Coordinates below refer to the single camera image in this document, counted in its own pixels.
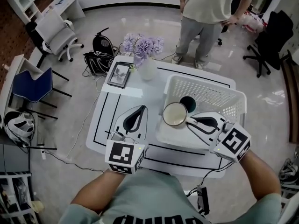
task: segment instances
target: sneaker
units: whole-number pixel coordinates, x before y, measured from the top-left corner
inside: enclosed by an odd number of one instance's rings
[[[182,60],[182,58],[183,58],[182,56],[179,56],[175,53],[171,59],[171,63],[177,65]]]
[[[204,65],[203,65],[203,63],[195,62],[195,68],[199,69],[199,70],[203,70],[204,69]]]

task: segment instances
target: blue chair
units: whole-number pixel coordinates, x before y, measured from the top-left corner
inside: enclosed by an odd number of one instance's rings
[[[45,105],[49,105],[51,107],[57,108],[57,106],[52,105],[48,102],[42,101],[46,95],[48,95],[51,91],[56,91],[66,96],[71,97],[70,94],[67,94],[63,91],[55,89],[53,87],[53,73],[60,76],[61,78],[69,81],[69,79],[63,77],[57,72],[53,71],[52,68],[47,69],[44,73],[41,74],[39,78],[34,80],[28,70],[25,70],[14,77],[13,82],[13,94],[23,99],[30,101],[32,103],[41,102]],[[29,112],[35,112],[41,114],[46,117],[57,119],[57,117],[53,117],[50,115],[46,115],[43,113],[39,113],[33,110],[26,109]]]

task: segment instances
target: standing person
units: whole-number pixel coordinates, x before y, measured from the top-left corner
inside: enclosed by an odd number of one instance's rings
[[[238,22],[249,7],[251,0],[241,0],[231,14],[233,0],[180,0],[183,13],[180,41],[171,62],[178,64],[186,55],[190,42],[200,33],[199,46],[195,54],[195,66],[203,69],[206,57],[220,36],[223,26]]]
[[[281,211],[278,177],[251,150],[240,164],[257,202],[229,224],[276,224]],[[210,224],[191,205],[176,177],[145,168],[125,177],[105,171],[78,192],[59,224]]]

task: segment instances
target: white plastic basket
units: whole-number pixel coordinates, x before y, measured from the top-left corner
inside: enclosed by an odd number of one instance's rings
[[[162,115],[168,104],[179,102],[184,96],[190,96],[195,99],[197,107],[206,102],[210,110],[205,111],[218,112],[232,123],[244,126],[247,100],[245,94],[240,91],[195,78],[172,75],[168,77],[163,96],[165,103],[159,115]],[[156,127],[156,138],[160,142],[181,147],[208,149],[204,142],[190,132],[187,127],[177,129],[168,126],[161,117]]]

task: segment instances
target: beige shirt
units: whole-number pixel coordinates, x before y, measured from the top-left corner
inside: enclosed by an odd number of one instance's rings
[[[214,24],[231,16],[233,0],[186,0],[183,16],[198,22]]]

